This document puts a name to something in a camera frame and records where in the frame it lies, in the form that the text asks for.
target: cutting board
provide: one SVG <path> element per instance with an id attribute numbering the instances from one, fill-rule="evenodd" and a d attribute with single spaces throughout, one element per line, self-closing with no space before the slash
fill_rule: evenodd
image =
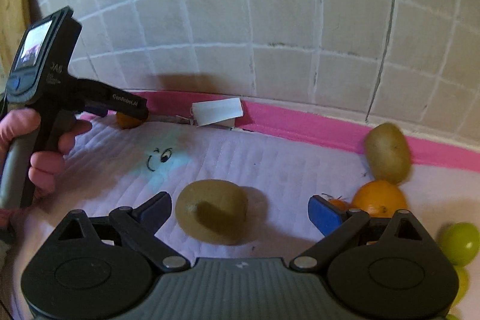
<path id="1" fill-rule="evenodd" d="M 9 74 L 18 46 L 30 25 L 28 0 L 0 0 L 0 58 L 3 83 Z"/>

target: white tag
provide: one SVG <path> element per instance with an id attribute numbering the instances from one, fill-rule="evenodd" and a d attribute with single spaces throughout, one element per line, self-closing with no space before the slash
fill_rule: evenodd
<path id="1" fill-rule="evenodd" d="M 209 100 L 191 104 L 191 112 L 198 126 L 215 124 L 220 121 L 235 119 L 243 116 L 240 98 Z"/>

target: blue button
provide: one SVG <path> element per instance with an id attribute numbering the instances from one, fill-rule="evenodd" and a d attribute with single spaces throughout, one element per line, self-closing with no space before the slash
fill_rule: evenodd
<path id="1" fill-rule="evenodd" d="M 17 90 L 20 87 L 20 78 L 18 76 L 11 76 L 7 80 L 7 87 L 9 90 Z"/>

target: human hand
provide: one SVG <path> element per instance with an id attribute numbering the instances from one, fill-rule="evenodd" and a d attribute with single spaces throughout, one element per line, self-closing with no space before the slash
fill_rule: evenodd
<path id="1" fill-rule="evenodd" d="M 9 112 L 0 122 L 0 167 L 3 167 L 11 141 L 22 135 L 33 132 L 40 126 L 40 115 L 33 109 L 19 109 Z M 64 133 L 58 141 L 58 152 L 35 152 L 30 158 L 31 167 L 28 177 L 37 186 L 37 198 L 50 194 L 55 190 L 55 175 L 65 168 L 63 155 L 67 155 L 75 146 L 75 136 L 88 132 L 92 124 L 78 120 L 70 132 Z M 0 213 L 0 220 L 10 211 Z"/>

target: pink border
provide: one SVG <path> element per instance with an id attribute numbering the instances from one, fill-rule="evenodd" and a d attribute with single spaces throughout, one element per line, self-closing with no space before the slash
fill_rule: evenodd
<path id="1" fill-rule="evenodd" d="M 224 98 L 221 95 L 175 91 L 141 92 L 138 95 L 148 99 L 147 106 L 152 114 L 182 117 L 191 116 L 193 102 Z M 359 154 L 363 153 L 362 142 L 370 130 L 360 124 L 245 100 L 242 106 L 244 116 L 236 119 L 236 127 Z M 407 137 L 407 140 L 416 164 L 480 172 L 479 153 L 413 137 Z"/>

